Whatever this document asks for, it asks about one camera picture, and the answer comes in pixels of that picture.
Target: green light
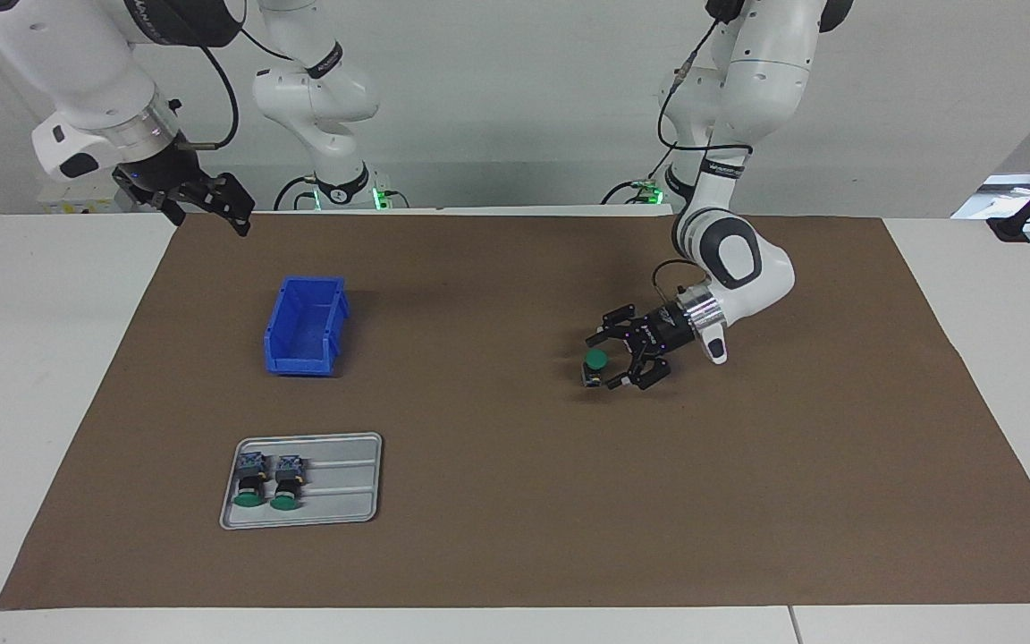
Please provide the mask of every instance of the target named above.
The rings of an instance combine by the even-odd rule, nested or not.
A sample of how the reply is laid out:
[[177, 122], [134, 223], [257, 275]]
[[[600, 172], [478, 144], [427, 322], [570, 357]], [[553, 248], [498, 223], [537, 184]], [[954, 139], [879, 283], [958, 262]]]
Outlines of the green light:
[[381, 193], [379, 188], [372, 188], [372, 203], [376, 205], [376, 209], [391, 207], [388, 197]]
[[666, 195], [654, 180], [636, 180], [632, 187], [638, 188], [639, 200], [644, 200], [647, 204], [660, 204], [666, 198]]

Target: white wall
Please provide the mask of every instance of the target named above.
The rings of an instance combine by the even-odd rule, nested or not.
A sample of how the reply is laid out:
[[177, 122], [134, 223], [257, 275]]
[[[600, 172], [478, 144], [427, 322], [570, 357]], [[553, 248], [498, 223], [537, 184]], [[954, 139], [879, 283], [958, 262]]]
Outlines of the white wall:
[[[348, 34], [346, 57], [383, 89], [381, 112], [355, 127], [364, 149], [417, 205], [583, 203], [649, 170], [659, 80], [709, 24], [699, 0], [335, 0], [328, 11]], [[244, 126], [204, 163], [252, 168], [241, 176], [268, 207], [309, 168], [250, 103], [269, 58], [238, 40], [218, 55]], [[228, 107], [198, 52], [136, 57], [183, 99], [190, 139], [220, 137]], [[0, 209], [25, 211], [36, 192], [26, 113], [44, 111], [26, 87], [13, 102], [0, 98]], [[759, 146], [735, 204], [947, 216], [1029, 132], [1030, 3], [861, 0], [822, 37], [800, 112]]]

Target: brown paper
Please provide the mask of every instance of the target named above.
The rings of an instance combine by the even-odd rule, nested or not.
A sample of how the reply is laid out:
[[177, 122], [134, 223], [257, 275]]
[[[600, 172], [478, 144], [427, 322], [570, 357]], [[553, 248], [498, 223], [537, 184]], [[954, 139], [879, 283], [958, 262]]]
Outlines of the brown paper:
[[[670, 225], [193, 217], [0, 608], [1030, 602], [1030, 482], [880, 221], [759, 217], [796, 289], [726, 366], [580, 386], [600, 314], [657, 304]], [[285, 274], [347, 278], [336, 378], [265, 370]], [[217, 526], [242, 437], [359, 431], [372, 521]]]

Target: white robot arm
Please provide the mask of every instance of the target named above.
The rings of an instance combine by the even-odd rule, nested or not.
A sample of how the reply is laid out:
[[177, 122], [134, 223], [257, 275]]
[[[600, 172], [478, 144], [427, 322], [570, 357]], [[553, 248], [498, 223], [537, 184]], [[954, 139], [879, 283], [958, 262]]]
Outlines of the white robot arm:
[[261, 112], [308, 148], [315, 185], [332, 203], [373, 203], [375, 171], [355, 154], [355, 138], [344, 124], [376, 114], [375, 87], [368, 74], [343, 60], [343, 47], [317, 0], [260, 4], [275, 48], [291, 58], [256, 74], [253, 98]]
[[217, 47], [240, 26], [220, 0], [0, 0], [0, 52], [54, 101], [31, 135], [42, 168], [69, 180], [113, 170], [119, 187], [174, 224], [179, 201], [248, 233], [252, 197], [232, 175], [205, 175], [171, 105], [132, 60], [135, 42]]
[[[793, 289], [793, 264], [728, 209], [753, 145], [792, 118], [817, 49], [817, 36], [840, 24], [851, 0], [711, 0], [719, 37], [716, 70], [675, 73], [663, 111], [675, 123], [678, 151], [667, 187], [687, 200], [676, 217], [678, 252], [707, 272], [662, 306], [633, 317], [633, 306], [604, 316], [589, 346], [622, 339], [632, 354], [624, 374], [606, 380], [641, 388], [670, 374], [663, 354], [698, 338], [711, 362], [727, 362], [724, 330], [766, 309]], [[680, 87], [688, 90], [678, 92]], [[681, 176], [694, 171], [694, 182]]]

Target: black clamp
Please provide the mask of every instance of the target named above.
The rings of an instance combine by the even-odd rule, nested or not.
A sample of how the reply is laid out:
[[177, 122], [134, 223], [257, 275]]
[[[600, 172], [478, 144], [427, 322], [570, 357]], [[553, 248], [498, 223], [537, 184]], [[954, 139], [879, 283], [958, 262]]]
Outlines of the black clamp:
[[676, 302], [665, 302], [642, 317], [633, 314], [633, 304], [606, 313], [597, 333], [586, 339], [588, 347], [609, 339], [626, 344], [630, 353], [629, 367], [617, 376], [602, 379], [609, 389], [624, 383], [641, 389], [654, 386], [671, 374], [670, 363], [661, 357], [694, 340], [694, 328]]
[[248, 217], [252, 214], [256, 201], [241, 185], [241, 181], [229, 172], [216, 176], [200, 173], [198, 178], [185, 180], [179, 187], [157, 192], [135, 187], [122, 166], [113, 171], [113, 180], [135, 203], [148, 204], [159, 209], [174, 226], [180, 226], [185, 221], [185, 211], [180, 208], [180, 201], [228, 221], [241, 237], [248, 235], [248, 229], [252, 227]]

